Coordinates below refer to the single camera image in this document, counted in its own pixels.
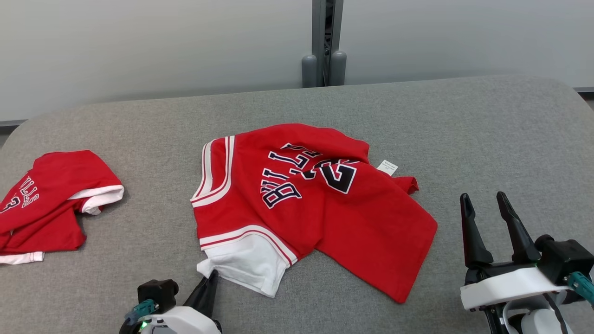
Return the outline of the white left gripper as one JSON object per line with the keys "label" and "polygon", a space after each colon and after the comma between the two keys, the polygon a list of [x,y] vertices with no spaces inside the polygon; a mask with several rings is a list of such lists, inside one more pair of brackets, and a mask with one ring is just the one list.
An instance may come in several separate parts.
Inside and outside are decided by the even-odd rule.
{"label": "white left gripper", "polygon": [[213,317],[219,273],[213,270],[204,277],[184,302],[184,306],[170,309],[164,314],[140,317],[132,325],[123,324],[121,334],[221,334]]}

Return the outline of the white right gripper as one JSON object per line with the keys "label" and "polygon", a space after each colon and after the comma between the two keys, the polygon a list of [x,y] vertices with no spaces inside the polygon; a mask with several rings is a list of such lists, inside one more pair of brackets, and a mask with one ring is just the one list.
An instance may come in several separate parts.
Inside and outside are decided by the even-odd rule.
{"label": "white right gripper", "polygon": [[571,304],[572,292],[567,285],[553,283],[536,265],[529,264],[538,262],[541,253],[504,192],[497,192],[497,203],[507,224],[513,263],[492,265],[493,256],[478,230],[471,199],[466,193],[460,195],[463,254],[467,267],[465,284],[460,288],[463,308],[480,309],[542,294],[552,295],[559,305]]}

